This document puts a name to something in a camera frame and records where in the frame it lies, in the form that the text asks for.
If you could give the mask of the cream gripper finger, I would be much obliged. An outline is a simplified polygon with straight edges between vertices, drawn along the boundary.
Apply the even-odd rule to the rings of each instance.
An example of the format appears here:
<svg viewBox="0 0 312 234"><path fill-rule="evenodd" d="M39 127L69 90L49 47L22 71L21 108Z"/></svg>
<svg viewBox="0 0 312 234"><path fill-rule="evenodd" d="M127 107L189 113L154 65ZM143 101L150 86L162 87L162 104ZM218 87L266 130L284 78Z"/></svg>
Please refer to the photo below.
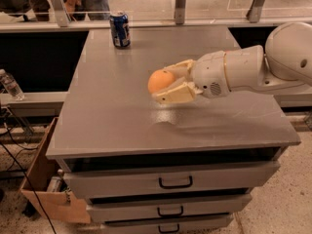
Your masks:
<svg viewBox="0 0 312 234"><path fill-rule="evenodd" d="M194 82L178 78L169 87L153 93L152 98L160 104L187 103L203 93Z"/></svg>
<svg viewBox="0 0 312 234"><path fill-rule="evenodd" d="M176 64L166 66L163 71L163 78L166 81L175 81L182 77L184 77L186 80L190 80L191 71L194 64L195 61L193 59L187 59Z"/></svg>

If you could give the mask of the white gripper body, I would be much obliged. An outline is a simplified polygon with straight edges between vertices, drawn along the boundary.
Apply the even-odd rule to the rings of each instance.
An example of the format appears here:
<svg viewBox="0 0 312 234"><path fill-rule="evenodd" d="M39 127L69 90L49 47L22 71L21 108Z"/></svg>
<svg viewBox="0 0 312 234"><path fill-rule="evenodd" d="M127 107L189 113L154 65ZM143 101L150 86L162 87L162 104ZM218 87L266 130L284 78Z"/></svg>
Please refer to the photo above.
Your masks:
<svg viewBox="0 0 312 234"><path fill-rule="evenodd" d="M194 84L205 98L221 98L230 90L225 76L225 52L205 54L195 61L191 71Z"/></svg>

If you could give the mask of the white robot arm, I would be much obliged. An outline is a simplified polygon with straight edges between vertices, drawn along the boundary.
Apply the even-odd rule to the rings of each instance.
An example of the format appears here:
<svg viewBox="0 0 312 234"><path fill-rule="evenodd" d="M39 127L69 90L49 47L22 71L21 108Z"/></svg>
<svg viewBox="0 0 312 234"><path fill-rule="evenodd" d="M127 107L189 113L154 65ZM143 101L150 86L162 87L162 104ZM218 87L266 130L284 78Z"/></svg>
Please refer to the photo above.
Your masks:
<svg viewBox="0 0 312 234"><path fill-rule="evenodd" d="M276 27L265 45L218 51L154 71L148 92L161 104L187 103L196 96L226 97L250 91L278 95L312 86L312 25L289 22Z"/></svg>

